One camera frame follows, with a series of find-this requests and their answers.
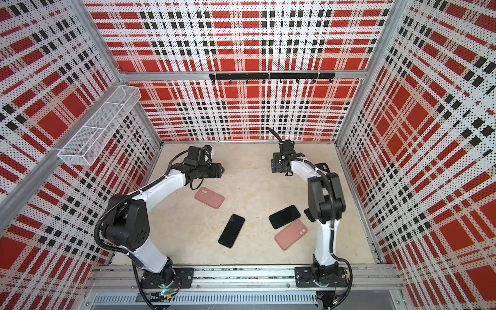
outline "smartphone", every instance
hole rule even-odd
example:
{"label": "smartphone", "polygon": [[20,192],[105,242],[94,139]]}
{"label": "smartphone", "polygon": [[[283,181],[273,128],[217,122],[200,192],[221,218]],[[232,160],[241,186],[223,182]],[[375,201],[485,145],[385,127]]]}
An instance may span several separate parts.
{"label": "smartphone", "polygon": [[269,221],[274,229],[278,229],[286,224],[293,222],[296,219],[299,219],[300,216],[301,214],[299,213],[295,205],[290,205],[289,207],[270,215]]}
{"label": "smartphone", "polygon": [[308,229],[300,220],[286,226],[275,237],[274,240],[281,247],[283,251],[287,250],[296,241],[307,233]]}
{"label": "smartphone", "polygon": [[196,192],[194,199],[201,201],[214,209],[218,209],[222,202],[224,202],[223,195],[217,194],[213,190],[210,190],[206,187],[200,188],[200,190]]}
{"label": "smartphone", "polygon": [[309,221],[311,223],[315,222],[315,219],[313,218],[313,216],[311,215],[310,213],[310,208],[306,208],[304,211],[305,215],[308,217]]}
{"label": "smartphone", "polygon": [[226,228],[224,228],[224,231],[220,235],[219,243],[225,247],[232,248],[244,222],[245,218],[236,214],[231,215]]}

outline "red plaid pattern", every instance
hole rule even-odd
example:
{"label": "red plaid pattern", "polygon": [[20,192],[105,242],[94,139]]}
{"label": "red plaid pattern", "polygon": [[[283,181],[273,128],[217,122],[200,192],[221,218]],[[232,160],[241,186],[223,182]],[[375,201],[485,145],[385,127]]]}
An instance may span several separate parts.
{"label": "red plaid pattern", "polygon": [[0,6],[0,200],[114,80],[65,1]]}
{"label": "red plaid pattern", "polygon": [[419,309],[496,307],[495,9],[412,2],[342,147]]}
{"label": "red plaid pattern", "polygon": [[60,165],[0,237],[2,309],[72,309],[112,255],[93,229],[114,193],[141,184],[157,149],[131,112],[91,167]]}
{"label": "red plaid pattern", "polygon": [[274,139],[332,141],[357,79],[318,81],[151,81],[141,105],[164,141]]}
{"label": "red plaid pattern", "polygon": [[[34,168],[114,80],[69,3],[0,5],[0,199]],[[96,218],[136,189],[155,155],[130,113],[91,167],[60,165],[0,236],[0,308],[72,309],[95,264]]]}
{"label": "red plaid pattern", "polygon": [[384,1],[85,0],[123,72],[365,69]]}

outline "plaid wall panel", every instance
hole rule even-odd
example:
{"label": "plaid wall panel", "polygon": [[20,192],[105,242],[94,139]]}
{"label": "plaid wall panel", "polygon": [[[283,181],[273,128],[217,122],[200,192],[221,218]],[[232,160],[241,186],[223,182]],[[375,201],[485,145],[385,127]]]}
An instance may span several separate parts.
{"label": "plaid wall panel", "polygon": [[91,167],[60,165],[0,237],[0,308],[71,309],[95,264],[110,196],[141,184],[157,149],[131,112]]}
{"label": "plaid wall panel", "polygon": [[496,308],[495,32],[495,1],[412,1],[342,146],[416,308]]}
{"label": "plaid wall panel", "polygon": [[124,72],[365,69],[392,2],[84,0]]}
{"label": "plaid wall panel", "polygon": [[358,79],[140,81],[140,102],[164,141],[334,140]]}
{"label": "plaid wall panel", "polygon": [[114,80],[66,0],[0,4],[0,200]]}

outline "phone screen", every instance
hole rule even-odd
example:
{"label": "phone screen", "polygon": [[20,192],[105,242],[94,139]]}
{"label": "phone screen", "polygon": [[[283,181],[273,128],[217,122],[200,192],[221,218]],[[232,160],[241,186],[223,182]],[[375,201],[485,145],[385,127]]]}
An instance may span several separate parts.
{"label": "phone screen", "polygon": [[231,215],[226,228],[224,228],[224,231],[220,235],[219,243],[228,248],[232,248],[244,222],[245,219],[243,217],[236,214]]}
{"label": "phone screen", "polygon": [[289,207],[270,215],[269,221],[274,229],[278,229],[296,219],[299,219],[300,216],[301,214],[298,209],[294,205],[290,205]]}
{"label": "phone screen", "polygon": [[304,211],[305,215],[308,217],[309,221],[311,223],[315,222],[315,219],[313,218],[313,216],[311,215],[310,213],[310,209],[309,208],[306,208],[305,211]]}

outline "black cable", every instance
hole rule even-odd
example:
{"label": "black cable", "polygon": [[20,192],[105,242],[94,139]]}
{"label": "black cable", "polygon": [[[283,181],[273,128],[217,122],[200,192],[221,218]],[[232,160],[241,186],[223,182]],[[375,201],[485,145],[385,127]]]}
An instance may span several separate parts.
{"label": "black cable", "polygon": [[274,135],[274,137],[276,137],[277,140],[279,140],[279,143],[282,143],[281,137],[274,131],[274,129],[272,128],[267,128],[267,129],[270,131],[271,134]]}
{"label": "black cable", "polygon": [[202,178],[200,184],[196,188],[193,188],[193,180],[191,180],[191,183],[189,183],[189,188],[191,188],[192,190],[199,189],[204,180],[205,179]]}
{"label": "black cable", "polygon": [[210,152],[209,151],[205,151],[205,154],[207,154],[207,162],[205,163],[205,166],[208,166],[212,163],[212,156],[210,155]]}
{"label": "black cable", "polygon": [[169,174],[169,172],[171,171],[171,167],[172,167],[172,164],[174,163],[174,161],[175,161],[175,160],[176,160],[179,156],[181,156],[181,155],[183,155],[183,154],[188,153],[188,151],[189,151],[189,150],[182,151],[182,152],[181,152],[181,153],[179,153],[178,155],[174,156],[174,158],[173,158],[173,159],[171,159],[171,161],[169,162],[169,165],[167,166],[167,171],[164,173],[164,175],[165,175],[165,176],[166,176],[166,175],[168,175],[168,174]]}
{"label": "black cable", "polygon": [[167,309],[168,307],[170,307],[170,305],[167,305],[167,306],[160,306],[160,307],[156,307],[154,306],[150,301],[149,299],[146,297],[145,295],[145,292],[143,291],[143,288],[141,287],[140,283],[139,283],[139,276],[138,276],[138,270],[136,269],[136,265],[134,265],[134,261],[132,262],[132,271],[134,272],[134,278],[136,279],[136,284],[138,286],[138,290],[139,290],[139,293],[141,295],[141,297],[143,298],[143,300],[145,301],[145,303],[153,310],[158,310],[158,309],[161,309],[161,310],[165,310]]}
{"label": "black cable", "polygon": [[165,172],[164,175],[160,176],[158,179],[156,179],[155,181],[153,181],[152,183],[146,185],[145,187],[142,187],[140,188],[139,190],[135,191],[135,192],[132,192],[126,196],[124,196],[122,199],[120,199],[117,203],[115,203],[112,207],[108,208],[101,216],[100,218],[98,219],[98,221],[96,222],[95,224],[95,230],[93,231],[93,236],[95,238],[95,242],[96,244],[104,249],[104,250],[107,250],[107,251],[115,251],[115,252],[121,252],[121,253],[124,253],[124,254],[127,254],[129,253],[129,251],[127,249],[124,249],[124,248],[119,248],[119,247],[114,247],[114,246],[110,246],[106,243],[103,242],[103,240],[100,238],[100,227],[102,226],[103,224],[103,221],[107,218],[107,216],[109,216],[109,214],[116,208],[118,207],[122,207],[129,199],[141,194],[142,192],[146,191],[146,190],[149,190],[151,187],[155,186],[158,182],[160,182],[161,180],[165,179],[165,176],[169,174],[170,170],[171,170],[171,167],[172,167],[172,164],[174,163],[174,161],[181,155],[187,153],[188,150],[186,151],[183,151],[181,153],[179,153],[178,155],[174,156],[174,158],[169,162],[169,165],[167,167],[167,171]]}
{"label": "black cable", "polygon": [[339,306],[346,299],[346,297],[348,297],[348,294],[350,293],[351,287],[353,286],[353,271],[351,270],[351,265],[347,260],[345,260],[344,258],[339,258],[334,254],[331,254],[331,256],[333,259],[335,259],[337,261],[342,261],[343,263],[345,263],[346,266],[348,267],[348,272],[350,273],[350,279],[348,280],[348,287],[346,288],[346,292],[344,293],[343,297],[338,301],[338,303],[331,307],[331,309],[334,309],[337,306]]}

